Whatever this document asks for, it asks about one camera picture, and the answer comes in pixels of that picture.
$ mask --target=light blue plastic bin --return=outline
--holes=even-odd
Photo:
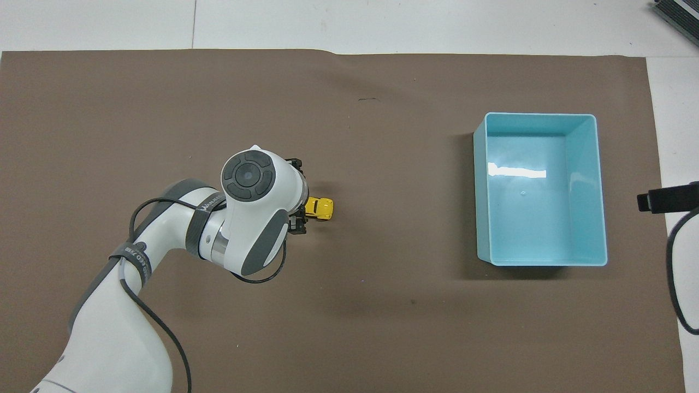
[[[473,134],[478,257],[497,266],[603,266],[597,119],[488,113]]]

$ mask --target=brown paper mat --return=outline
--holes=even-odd
[[[606,267],[476,257],[471,134],[488,111],[597,117]],[[301,158],[336,215],[292,237],[265,285],[166,257],[142,297],[196,392],[683,390],[664,221],[635,207],[660,185],[644,59],[6,52],[0,135],[3,391],[50,370],[141,201],[186,177],[219,187],[253,143]]]

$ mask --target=white robot link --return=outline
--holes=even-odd
[[[244,276],[268,266],[282,247],[286,256],[287,233],[305,233],[308,186],[299,160],[287,161],[255,145],[226,162],[221,184],[223,193],[200,180],[183,180],[139,206],[129,239],[75,307],[65,351],[31,393],[169,393],[172,364],[141,309],[177,345],[191,391],[181,345],[137,296],[163,256],[184,248],[246,282],[260,283],[281,265],[265,280]],[[150,203],[156,204],[134,228],[138,211]]]

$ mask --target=black cable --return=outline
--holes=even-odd
[[[124,292],[126,292],[131,300],[134,301],[134,303],[138,304],[138,307],[141,308],[141,310],[145,311],[146,314],[148,314],[154,321],[155,323],[158,324],[158,326],[161,327],[165,331],[165,333],[168,334],[170,339],[175,343],[175,347],[177,347],[177,351],[180,353],[180,357],[182,358],[182,363],[185,365],[185,373],[187,374],[187,393],[192,393],[192,373],[189,371],[189,362],[187,361],[187,355],[185,354],[185,349],[182,347],[182,344],[180,344],[180,341],[177,339],[177,336],[173,333],[172,330],[168,327],[168,325],[163,322],[163,320],[158,317],[158,315],[150,309],[145,303],[143,303],[143,300],[141,300],[137,294],[134,293],[134,291],[129,288],[127,281],[125,279],[119,280],[119,282],[122,285],[122,288],[124,288]]]
[[[277,274],[279,274],[279,272],[282,271],[282,267],[284,267],[284,262],[287,260],[287,240],[286,239],[284,240],[284,243],[282,243],[282,248],[284,249],[284,252],[282,254],[282,261],[281,261],[281,263],[279,263],[279,267],[277,267],[277,271],[275,271],[274,274],[272,274],[271,276],[269,276],[267,278],[263,278],[262,280],[250,280],[249,278],[245,278],[239,274],[235,274],[234,272],[231,272],[231,274],[234,275],[240,281],[243,281],[244,283],[248,283],[248,284],[266,283],[267,281],[276,277]]]
[[[699,336],[699,329],[689,326],[687,320],[684,318],[682,308],[679,307],[679,301],[677,300],[677,291],[675,289],[675,275],[672,272],[672,248],[675,245],[675,237],[677,232],[689,221],[692,217],[699,215],[699,208],[690,210],[682,219],[680,219],[677,224],[672,228],[670,235],[668,236],[668,246],[665,249],[665,265],[668,269],[668,287],[670,288],[670,300],[672,301],[672,307],[675,308],[675,314],[679,323],[682,327],[687,330],[690,334]]]
[[[179,199],[172,199],[172,198],[153,198],[153,199],[148,199],[147,201],[143,202],[141,205],[139,205],[135,210],[134,213],[131,215],[131,219],[129,220],[129,242],[133,243],[136,241],[136,218],[138,217],[138,214],[140,213],[141,210],[143,210],[146,206],[150,205],[151,203],[156,203],[156,202],[170,202],[170,203],[177,203],[179,205],[191,208],[192,210],[196,210],[196,206],[192,205],[191,203],[187,203],[185,201],[181,201]],[[213,208],[212,211],[218,211],[226,208],[226,204],[222,203],[215,208]],[[279,267],[277,268],[277,271],[274,272],[271,276],[264,278],[262,280],[250,280],[248,278],[244,278],[238,274],[235,274],[231,272],[237,279],[245,282],[245,283],[250,283],[250,284],[262,284],[266,283],[267,281],[273,279],[274,277],[279,274],[282,270],[282,266],[284,266],[284,261],[287,259],[287,241],[284,240],[284,243],[282,244],[284,247],[284,254],[282,255],[282,262],[280,263]],[[175,336],[175,333],[173,333],[172,330],[168,327],[168,325],[163,322],[163,320],[158,317],[158,315],[146,305],[143,300],[141,300],[137,294],[134,293],[134,291],[129,288],[126,279],[120,279],[119,280],[122,288],[124,289],[124,292],[129,295],[131,300],[134,301],[140,307],[141,310],[143,310],[146,314],[148,314],[154,321],[155,323],[160,326],[165,333],[167,333],[168,337],[172,340],[173,343],[175,343],[175,347],[177,347],[177,351],[180,353],[180,357],[182,358],[182,363],[185,366],[185,373],[187,374],[187,393],[192,393],[192,373],[189,370],[189,362],[187,361],[187,355],[185,354],[185,349],[182,347],[182,344],[180,344],[180,341],[177,339],[177,336]]]
[[[136,226],[136,216],[140,213],[141,210],[143,210],[144,207],[150,205],[151,203],[155,202],[171,202],[171,203],[177,203],[182,206],[186,206],[192,210],[196,210],[196,206],[192,205],[191,203],[187,203],[185,201],[181,201],[179,199],[172,199],[172,198],[153,198],[153,199],[148,199],[147,201],[143,202],[141,205],[139,205],[135,210],[134,213],[131,215],[131,220],[129,221],[129,242],[133,243],[136,241],[136,230],[134,227]]]

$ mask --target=yellow toy car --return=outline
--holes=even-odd
[[[306,202],[306,215],[319,220],[330,220],[333,217],[333,200],[330,198],[308,197]]]

